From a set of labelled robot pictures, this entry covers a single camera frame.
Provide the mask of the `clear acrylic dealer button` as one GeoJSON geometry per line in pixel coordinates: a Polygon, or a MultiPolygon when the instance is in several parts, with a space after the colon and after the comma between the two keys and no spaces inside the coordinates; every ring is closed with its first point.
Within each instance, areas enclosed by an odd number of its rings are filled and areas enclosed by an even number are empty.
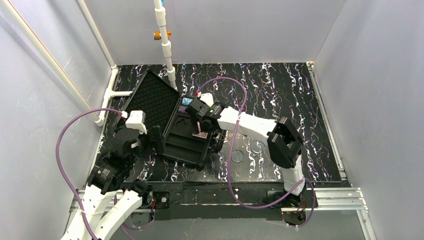
{"type": "Polygon", "coordinates": [[[265,151],[265,144],[260,140],[253,140],[250,143],[250,149],[254,154],[261,154],[265,151]]]}

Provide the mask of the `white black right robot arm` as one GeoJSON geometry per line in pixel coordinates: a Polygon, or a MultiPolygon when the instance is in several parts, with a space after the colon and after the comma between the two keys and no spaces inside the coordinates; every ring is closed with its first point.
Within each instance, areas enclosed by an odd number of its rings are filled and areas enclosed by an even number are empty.
{"type": "Polygon", "coordinates": [[[274,204],[295,206],[305,200],[306,181],[302,172],[304,140],[290,119],[260,118],[220,102],[209,106],[198,98],[193,99],[185,111],[196,134],[232,130],[263,143],[270,160],[280,167],[284,183],[284,194],[274,200],[274,204]]]}

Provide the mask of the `red playing card box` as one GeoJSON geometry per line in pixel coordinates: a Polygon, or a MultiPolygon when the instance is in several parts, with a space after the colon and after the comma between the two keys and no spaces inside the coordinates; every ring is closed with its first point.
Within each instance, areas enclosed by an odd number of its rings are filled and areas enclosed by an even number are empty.
{"type": "Polygon", "coordinates": [[[192,134],[194,137],[198,137],[198,138],[202,138],[202,139],[207,139],[208,138],[208,133],[202,131],[201,125],[200,125],[200,122],[199,121],[196,122],[196,130],[197,130],[197,133],[194,132],[192,134]]]}

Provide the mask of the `white pvc pipe pole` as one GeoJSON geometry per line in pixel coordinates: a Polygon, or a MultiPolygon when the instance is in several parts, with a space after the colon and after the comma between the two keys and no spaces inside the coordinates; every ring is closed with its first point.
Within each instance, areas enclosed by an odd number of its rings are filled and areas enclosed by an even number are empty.
{"type": "Polygon", "coordinates": [[[156,17],[156,23],[159,27],[159,33],[161,37],[161,46],[163,55],[165,57],[167,77],[171,87],[177,90],[176,86],[176,75],[175,68],[172,63],[172,47],[171,41],[169,40],[168,31],[166,28],[166,9],[164,8],[161,0],[154,0],[154,11],[156,17]]]}

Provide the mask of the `clear acrylic blind button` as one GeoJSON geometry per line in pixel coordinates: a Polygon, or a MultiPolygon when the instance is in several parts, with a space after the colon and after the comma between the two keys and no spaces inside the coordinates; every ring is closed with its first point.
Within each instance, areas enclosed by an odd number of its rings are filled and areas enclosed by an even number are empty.
{"type": "Polygon", "coordinates": [[[244,153],[241,150],[234,150],[231,153],[231,160],[235,163],[241,163],[244,159],[244,153]]]}

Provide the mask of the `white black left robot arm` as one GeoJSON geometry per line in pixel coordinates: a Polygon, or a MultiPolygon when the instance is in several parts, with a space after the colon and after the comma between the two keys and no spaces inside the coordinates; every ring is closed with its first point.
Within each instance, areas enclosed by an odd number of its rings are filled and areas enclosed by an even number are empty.
{"type": "Polygon", "coordinates": [[[79,208],[63,234],[64,240],[108,240],[142,205],[153,203],[153,187],[136,179],[124,181],[150,149],[145,130],[122,128],[109,140],[89,174],[79,208]]]}

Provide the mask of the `white pipe frame left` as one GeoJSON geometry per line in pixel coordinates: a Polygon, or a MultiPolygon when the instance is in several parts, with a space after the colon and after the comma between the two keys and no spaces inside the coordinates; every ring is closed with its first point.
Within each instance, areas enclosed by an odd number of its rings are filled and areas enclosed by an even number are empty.
{"type": "Polygon", "coordinates": [[[83,111],[106,107],[119,68],[111,65],[79,1],[2,0],[4,33],[83,111]]]}

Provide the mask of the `aluminium rail frame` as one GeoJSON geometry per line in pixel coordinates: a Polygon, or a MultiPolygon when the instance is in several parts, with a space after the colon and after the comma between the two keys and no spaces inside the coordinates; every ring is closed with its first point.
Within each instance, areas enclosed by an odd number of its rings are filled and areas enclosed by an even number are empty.
{"type": "MultiPolygon", "coordinates": [[[[365,211],[359,188],[349,185],[332,146],[313,80],[306,63],[185,63],[177,64],[176,85],[182,96],[199,87],[237,109],[247,96],[244,110],[257,117],[287,116],[304,139],[302,170],[314,185],[315,196],[306,191],[304,212],[365,211]]],[[[252,210],[238,205],[263,205],[267,197],[282,193],[281,169],[264,151],[255,154],[254,139],[229,130],[219,152],[210,151],[202,170],[168,160],[155,153],[137,162],[126,182],[140,179],[153,185],[158,199],[155,220],[268,219],[292,217],[294,208],[252,210]],[[241,150],[240,163],[231,160],[241,150]]]]}

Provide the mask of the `black poker set case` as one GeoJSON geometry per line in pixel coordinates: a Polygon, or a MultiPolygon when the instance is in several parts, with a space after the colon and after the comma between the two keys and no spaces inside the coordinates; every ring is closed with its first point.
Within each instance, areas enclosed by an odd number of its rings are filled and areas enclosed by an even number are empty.
{"type": "Polygon", "coordinates": [[[182,98],[169,83],[147,70],[123,110],[128,113],[137,110],[145,112],[144,124],[151,148],[151,129],[160,126],[165,138],[165,152],[159,156],[200,171],[205,166],[208,153],[217,153],[223,148],[227,132],[218,130],[208,133],[207,139],[193,136],[190,116],[178,112],[182,98]]]}

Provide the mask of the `blue poker chip stack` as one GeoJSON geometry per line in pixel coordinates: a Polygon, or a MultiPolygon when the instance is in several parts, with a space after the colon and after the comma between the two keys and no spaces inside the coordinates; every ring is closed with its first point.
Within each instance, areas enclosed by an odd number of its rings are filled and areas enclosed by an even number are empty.
{"type": "Polygon", "coordinates": [[[183,97],[181,100],[181,104],[183,106],[189,106],[194,99],[191,97],[183,97]]]}

